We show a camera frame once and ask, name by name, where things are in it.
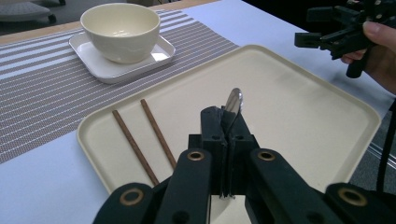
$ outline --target wire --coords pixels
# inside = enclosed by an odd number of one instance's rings
[[[396,100],[390,107],[392,112],[388,127],[387,137],[385,138],[384,148],[382,150],[381,160],[378,167],[376,178],[376,191],[384,192],[385,172],[387,171],[390,150],[392,149],[393,138],[396,132]]]

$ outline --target finger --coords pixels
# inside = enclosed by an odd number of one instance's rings
[[[386,25],[366,21],[363,24],[364,34],[373,42],[396,52],[396,30]]]
[[[352,64],[353,61],[354,61],[353,59],[347,57],[346,55],[344,55],[344,56],[341,58],[341,62],[346,63],[346,64]]]
[[[345,54],[345,56],[347,56],[348,58],[351,58],[353,60],[360,60],[363,57],[365,52],[366,52],[366,49],[361,49],[359,51]]]

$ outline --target white bowl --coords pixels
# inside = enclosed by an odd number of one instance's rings
[[[139,63],[154,48],[161,20],[148,7],[115,3],[88,9],[80,22],[105,58],[116,63]]]

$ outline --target gray striped placemat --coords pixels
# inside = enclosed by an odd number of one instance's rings
[[[91,112],[237,48],[181,11],[160,11],[161,35],[177,50],[135,82],[95,79],[68,39],[81,30],[0,47],[0,163],[77,129]]]

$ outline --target wooden chopstick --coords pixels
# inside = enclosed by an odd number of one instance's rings
[[[157,135],[158,140],[160,141],[161,146],[163,147],[163,151],[165,152],[166,157],[168,158],[172,167],[175,169],[175,167],[176,167],[175,158],[172,155],[171,149],[169,148],[168,144],[166,143],[165,138],[163,137],[163,133],[161,132],[160,127],[158,126],[157,122],[155,121],[154,116],[152,115],[152,113],[149,109],[149,105],[147,104],[145,99],[142,99],[140,101],[140,104],[142,104],[143,109],[146,112],[146,116],[148,117],[148,120],[151,123],[152,129],[154,130],[155,134]]]
[[[137,145],[136,141],[132,137],[131,133],[129,132],[128,128],[126,127],[122,117],[117,110],[113,110],[114,118],[116,119],[117,123],[120,125],[122,132],[124,133],[125,137],[127,138],[129,144],[131,145],[134,153],[136,154],[137,158],[139,159],[140,163],[143,165],[143,168],[146,170],[148,177],[150,178],[152,184],[157,186],[160,182],[158,181],[157,177],[155,176],[154,172],[152,172],[149,163],[146,161],[145,156],[143,155],[142,151],[140,151],[139,146]]]

